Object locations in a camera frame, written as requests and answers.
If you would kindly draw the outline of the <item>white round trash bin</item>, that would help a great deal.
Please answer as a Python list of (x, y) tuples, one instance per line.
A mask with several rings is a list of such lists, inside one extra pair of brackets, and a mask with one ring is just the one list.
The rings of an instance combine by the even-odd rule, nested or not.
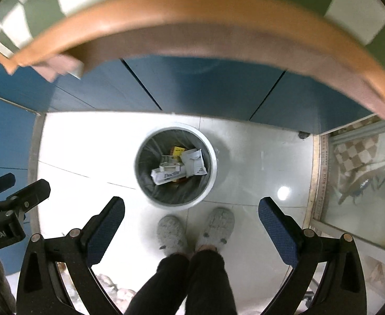
[(151, 204), (183, 211), (211, 191), (217, 177), (216, 153), (198, 129), (172, 124), (151, 132), (140, 145), (135, 176)]

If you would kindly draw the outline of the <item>blue kitchen cabinet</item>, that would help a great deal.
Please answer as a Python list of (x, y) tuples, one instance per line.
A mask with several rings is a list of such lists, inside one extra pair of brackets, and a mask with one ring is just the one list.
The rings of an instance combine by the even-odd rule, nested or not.
[[(89, 217), (112, 194), (126, 216), (100, 267), (108, 274), (149, 273), (160, 255), (145, 235), (157, 221), (140, 193), (133, 160), (147, 133), (165, 122), (193, 122), (219, 161), (207, 199), (250, 206), (281, 186), (302, 198), (309, 185), (311, 143), (368, 116), (349, 97), (311, 78), (269, 65), (216, 58), (146, 56), (105, 62), (82, 77), (46, 81), (33, 68), (9, 75), (0, 65), (0, 176), (15, 189), (28, 182), (35, 120), (42, 112), (43, 162), (85, 182), (52, 182), (43, 204), (56, 230)], [(141, 218), (144, 225), (135, 225)]]

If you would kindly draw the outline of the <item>right grey slipper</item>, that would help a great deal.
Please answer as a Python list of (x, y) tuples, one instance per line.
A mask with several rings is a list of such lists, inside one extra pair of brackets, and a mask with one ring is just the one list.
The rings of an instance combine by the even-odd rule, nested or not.
[(220, 252), (231, 237), (235, 225), (235, 217), (231, 210), (215, 208), (208, 216), (204, 229), (198, 236), (196, 250), (211, 246)]

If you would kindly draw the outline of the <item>grey slipper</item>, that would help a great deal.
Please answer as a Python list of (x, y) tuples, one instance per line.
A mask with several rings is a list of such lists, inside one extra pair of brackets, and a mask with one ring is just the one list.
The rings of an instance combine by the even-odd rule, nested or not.
[(187, 255), (189, 246), (184, 227), (175, 216), (165, 216), (157, 224), (159, 250), (166, 257), (174, 254)]
[(231, 210), (215, 208), (208, 216), (204, 229), (198, 236), (196, 250), (211, 246), (220, 252), (231, 237), (235, 225), (235, 217)]

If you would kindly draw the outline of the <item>left grey slipper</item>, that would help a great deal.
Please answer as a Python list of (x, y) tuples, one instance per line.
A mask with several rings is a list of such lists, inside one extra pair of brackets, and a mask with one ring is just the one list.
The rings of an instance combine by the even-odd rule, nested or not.
[(174, 254), (187, 255), (189, 246), (184, 227), (175, 216), (165, 216), (157, 224), (159, 250), (166, 257)]

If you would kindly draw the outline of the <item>white box in bin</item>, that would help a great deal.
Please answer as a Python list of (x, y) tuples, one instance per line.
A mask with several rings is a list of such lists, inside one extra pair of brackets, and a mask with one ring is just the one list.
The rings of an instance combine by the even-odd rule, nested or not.
[(155, 185), (176, 181), (186, 177), (184, 164), (179, 157), (163, 156), (159, 167), (151, 170), (150, 174)]

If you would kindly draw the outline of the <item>black trouser legs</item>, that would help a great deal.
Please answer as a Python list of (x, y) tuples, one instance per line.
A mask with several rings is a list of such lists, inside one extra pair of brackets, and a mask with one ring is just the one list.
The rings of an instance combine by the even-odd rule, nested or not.
[(132, 298), (126, 314), (236, 314), (224, 259), (203, 250), (191, 259), (173, 254), (160, 261), (155, 274)]

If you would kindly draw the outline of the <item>yellow box in bin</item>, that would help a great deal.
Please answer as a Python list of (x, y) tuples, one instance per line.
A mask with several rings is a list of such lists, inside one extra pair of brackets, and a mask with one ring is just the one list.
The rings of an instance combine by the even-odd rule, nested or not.
[(186, 148), (181, 146), (173, 146), (170, 150), (170, 156), (181, 157), (181, 155), (186, 151)]

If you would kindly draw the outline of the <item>white pouch in bin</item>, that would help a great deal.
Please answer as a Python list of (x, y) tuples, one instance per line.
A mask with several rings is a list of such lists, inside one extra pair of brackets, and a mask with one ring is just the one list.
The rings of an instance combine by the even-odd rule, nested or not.
[(201, 149), (186, 150), (181, 154), (181, 161), (186, 170), (186, 177), (207, 175)]

